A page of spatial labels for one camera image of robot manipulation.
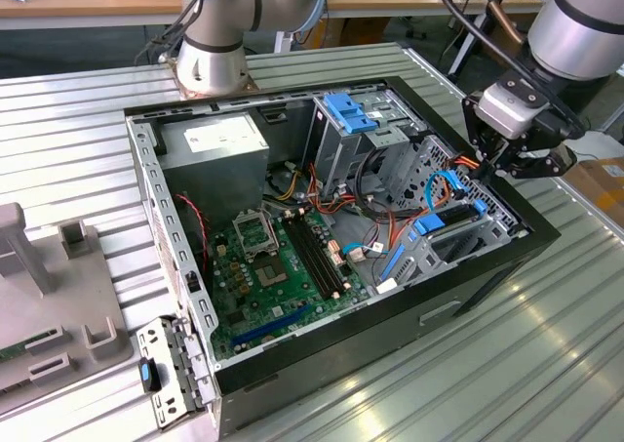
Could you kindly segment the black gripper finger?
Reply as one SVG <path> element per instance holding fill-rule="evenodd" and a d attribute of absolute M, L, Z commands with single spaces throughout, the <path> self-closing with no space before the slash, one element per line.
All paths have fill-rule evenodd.
<path fill-rule="evenodd" d="M 529 157 L 518 148 L 508 146 L 491 165 L 514 179 L 542 179 L 562 176 L 576 163 L 574 152 L 561 143 L 540 157 Z"/>
<path fill-rule="evenodd" d="M 494 131 L 477 116 L 476 99 L 463 98 L 461 104 L 468 134 L 468 141 L 475 149 L 476 154 L 481 158 L 479 167 L 472 171 L 470 178 L 491 179 L 494 175 L 494 169 L 489 162 L 489 157 L 495 150 Z"/>

